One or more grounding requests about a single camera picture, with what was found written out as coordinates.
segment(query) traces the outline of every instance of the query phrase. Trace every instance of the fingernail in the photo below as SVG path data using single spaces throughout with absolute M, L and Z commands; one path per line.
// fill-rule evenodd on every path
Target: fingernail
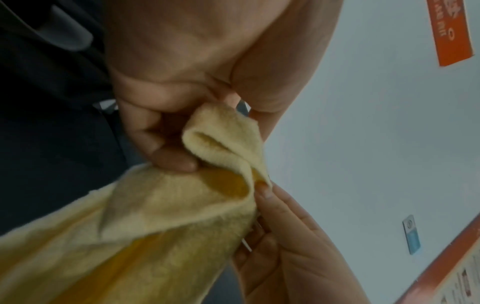
M 262 199 L 269 199 L 271 198 L 274 193 L 265 183 L 259 183 L 255 186 L 255 192 L 262 198 Z

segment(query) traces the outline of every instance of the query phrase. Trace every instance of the white wall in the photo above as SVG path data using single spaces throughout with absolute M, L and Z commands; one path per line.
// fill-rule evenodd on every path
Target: white wall
M 474 51 L 480 2 L 466 0 Z M 315 76 L 266 144 L 270 176 L 393 303 L 480 212 L 480 62 L 440 68 L 426 0 L 345 0 Z M 402 220 L 415 216 L 410 256 Z

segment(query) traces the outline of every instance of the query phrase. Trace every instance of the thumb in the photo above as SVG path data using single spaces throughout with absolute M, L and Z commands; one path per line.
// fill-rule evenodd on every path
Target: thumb
M 309 250 L 315 235 L 265 183 L 255 186 L 255 202 L 283 248 L 297 253 Z

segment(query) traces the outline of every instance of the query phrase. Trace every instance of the yellow towel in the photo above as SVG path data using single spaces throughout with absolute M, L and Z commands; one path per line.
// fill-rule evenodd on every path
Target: yellow towel
M 2 236 L 0 303 L 201 303 L 255 220 L 254 183 L 270 180 L 256 122 L 234 109 L 203 105 L 182 140 L 211 166 L 136 167 Z

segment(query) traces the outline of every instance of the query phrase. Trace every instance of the hand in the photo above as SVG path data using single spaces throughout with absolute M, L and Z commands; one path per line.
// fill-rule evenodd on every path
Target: hand
M 261 217 L 233 257 L 246 304 L 368 304 L 335 245 L 284 190 L 256 187 Z
M 106 62 L 127 135 L 154 164 L 194 171 L 192 111 L 241 98 L 263 139 L 312 76 L 342 0 L 107 0 Z

